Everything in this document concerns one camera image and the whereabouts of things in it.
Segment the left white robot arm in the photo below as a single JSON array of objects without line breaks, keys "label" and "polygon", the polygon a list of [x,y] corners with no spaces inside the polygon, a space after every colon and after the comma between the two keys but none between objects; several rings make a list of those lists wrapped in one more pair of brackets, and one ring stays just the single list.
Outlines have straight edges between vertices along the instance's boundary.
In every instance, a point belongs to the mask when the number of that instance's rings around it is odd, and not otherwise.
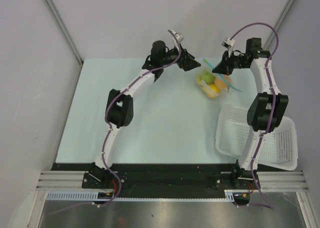
[{"label": "left white robot arm", "polygon": [[107,187],[114,176],[109,169],[112,166],[116,138],[134,118],[134,98],[143,89],[155,83],[165,68],[174,64],[185,72],[201,66],[181,44],[176,43],[174,48],[169,49],[164,41],[155,41],[137,77],[124,88],[112,89],[109,92],[104,116],[108,130],[101,152],[88,172],[98,187]]}]

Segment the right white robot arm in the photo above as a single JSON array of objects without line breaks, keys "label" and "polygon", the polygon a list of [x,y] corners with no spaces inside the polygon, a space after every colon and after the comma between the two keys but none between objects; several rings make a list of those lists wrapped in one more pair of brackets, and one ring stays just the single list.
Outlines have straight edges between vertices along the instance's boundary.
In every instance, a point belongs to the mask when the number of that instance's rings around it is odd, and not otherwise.
[{"label": "right white robot arm", "polygon": [[213,68],[213,73],[229,76],[235,69],[250,69],[253,74],[257,95],[247,111],[249,134],[242,155],[236,160],[230,174],[225,174],[217,181],[226,182],[228,187],[237,190],[251,188],[257,181],[257,158],[264,137],[277,128],[289,103],[276,86],[272,73],[271,59],[273,52],[262,48],[261,38],[249,38],[245,52],[235,54],[235,40],[226,38],[222,46],[226,48],[221,61]]}]

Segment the clear zip top bag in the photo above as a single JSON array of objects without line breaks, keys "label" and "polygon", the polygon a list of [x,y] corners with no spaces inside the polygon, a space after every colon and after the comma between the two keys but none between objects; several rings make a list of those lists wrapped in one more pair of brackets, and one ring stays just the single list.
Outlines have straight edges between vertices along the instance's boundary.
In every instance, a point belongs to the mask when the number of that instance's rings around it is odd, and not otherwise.
[{"label": "clear zip top bag", "polygon": [[225,96],[227,93],[243,92],[234,86],[234,82],[229,76],[213,73],[214,68],[215,66],[208,59],[203,58],[201,68],[195,75],[196,85],[209,99]]}]

